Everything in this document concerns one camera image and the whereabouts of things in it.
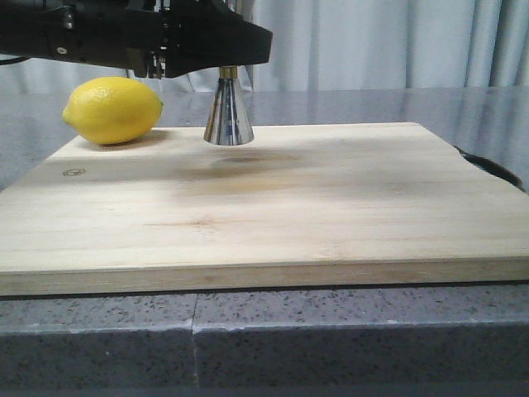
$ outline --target wooden cutting board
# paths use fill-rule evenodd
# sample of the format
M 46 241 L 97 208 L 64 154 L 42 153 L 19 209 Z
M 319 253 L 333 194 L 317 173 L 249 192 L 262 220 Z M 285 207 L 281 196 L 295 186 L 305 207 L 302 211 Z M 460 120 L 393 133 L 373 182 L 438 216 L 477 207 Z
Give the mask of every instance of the wooden cutting board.
M 529 196 L 414 123 L 78 137 L 0 193 L 0 294 L 529 279 Z

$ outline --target black mechanical part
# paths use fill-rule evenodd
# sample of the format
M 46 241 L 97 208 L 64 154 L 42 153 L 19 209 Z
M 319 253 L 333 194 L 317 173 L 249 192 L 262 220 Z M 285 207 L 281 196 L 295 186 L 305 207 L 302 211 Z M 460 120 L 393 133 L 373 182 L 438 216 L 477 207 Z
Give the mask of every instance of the black mechanical part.
M 177 77 L 268 62 L 272 33 L 220 0 L 2 0 L 0 53 Z

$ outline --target granite countertop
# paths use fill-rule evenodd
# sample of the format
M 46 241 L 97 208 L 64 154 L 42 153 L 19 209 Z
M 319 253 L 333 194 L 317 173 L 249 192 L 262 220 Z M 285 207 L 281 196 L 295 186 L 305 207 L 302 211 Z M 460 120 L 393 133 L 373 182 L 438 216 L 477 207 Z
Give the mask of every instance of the granite countertop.
M 74 137 L 67 94 L 0 98 L 0 189 Z M 161 127 L 210 93 L 162 93 Z M 529 88 L 248 93 L 254 125 L 420 122 L 529 186 Z M 529 284 L 0 299 L 2 391 L 523 382 Z

